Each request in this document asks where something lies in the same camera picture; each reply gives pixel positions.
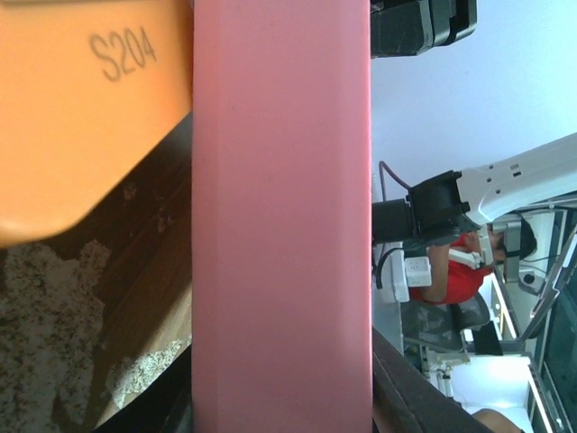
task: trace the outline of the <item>wooden table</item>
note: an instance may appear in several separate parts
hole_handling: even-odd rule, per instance
[[[79,225],[0,250],[0,431],[89,431],[189,344],[190,130]]]

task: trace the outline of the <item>orange container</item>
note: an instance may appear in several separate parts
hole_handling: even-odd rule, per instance
[[[0,246],[80,220],[191,107],[187,0],[0,0]]]

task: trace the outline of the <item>text s204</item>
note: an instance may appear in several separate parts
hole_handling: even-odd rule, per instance
[[[146,60],[156,61],[156,55],[146,31],[141,27],[140,38],[130,29],[124,34],[110,32],[108,40],[99,34],[88,39],[92,52],[106,64],[102,73],[110,81],[118,81],[136,71],[136,67],[146,68]]]

